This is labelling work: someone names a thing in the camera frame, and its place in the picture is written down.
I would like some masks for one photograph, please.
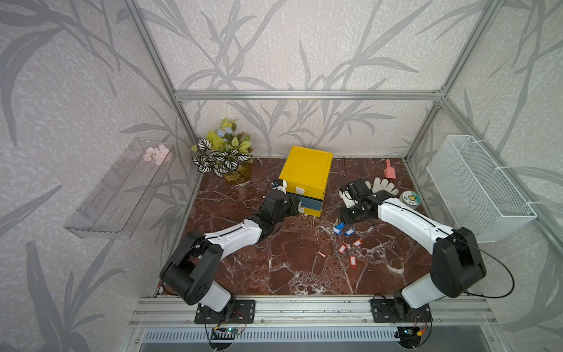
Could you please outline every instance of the yellow box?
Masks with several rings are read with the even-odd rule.
[[[299,197],[300,212],[320,216],[327,189],[332,153],[294,146],[280,174],[286,192]]]

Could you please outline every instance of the brown marble surface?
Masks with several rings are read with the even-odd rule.
[[[250,181],[238,186],[210,173],[204,175],[185,233],[192,229],[218,231],[255,213],[284,162],[256,159]],[[414,189],[402,161],[392,159],[391,163],[400,193]],[[383,178],[384,169],[384,159],[346,159],[352,181],[362,177],[373,182],[375,177]],[[333,234],[343,206],[337,192],[345,183],[342,159],[334,159],[322,215],[286,218],[276,234],[225,258],[215,281],[235,295],[373,295],[394,293],[426,275],[430,255],[379,219],[353,225],[356,233],[348,238]],[[337,252],[343,243],[352,244],[359,238],[364,242],[360,248],[342,255]],[[350,266],[350,255],[356,256],[356,268]]]

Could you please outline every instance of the wall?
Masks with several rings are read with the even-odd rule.
[[[191,142],[120,2],[4,1],[0,23],[0,350],[116,350],[190,197]],[[132,238],[63,229],[134,136],[177,159]]]
[[[448,98],[561,223],[563,162],[563,1],[505,1]],[[460,134],[448,115],[437,116],[409,162],[437,218],[452,221],[423,170],[448,134]],[[481,246],[516,279],[514,293],[489,299],[515,352],[558,351],[563,344],[563,261],[534,223]],[[501,295],[506,272],[484,257],[488,276],[473,289]]]
[[[445,82],[485,2],[138,3],[175,90],[432,91]],[[255,155],[283,156],[302,145],[404,156],[431,102],[183,103],[198,135],[221,117],[237,118]]]

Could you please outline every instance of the white glove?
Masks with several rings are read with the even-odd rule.
[[[368,188],[371,188],[373,193],[384,189],[387,192],[391,193],[392,195],[399,194],[399,190],[395,188],[395,184],[389,183],[389,181],[387,181],[387,179],[383,179],[383,181],[382,181],[379,177],[376,177],[376,179],[373,180],[373,188],[372,188],[371,184],[369,183],[369,181],[366,181],[365,185]]]

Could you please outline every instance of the plant pot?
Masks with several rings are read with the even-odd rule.
[[[240,185],[250,179],[251,168],[250,163],[240,164],[236,171],[231,171],[223,175],[223,178],[228,184]]]

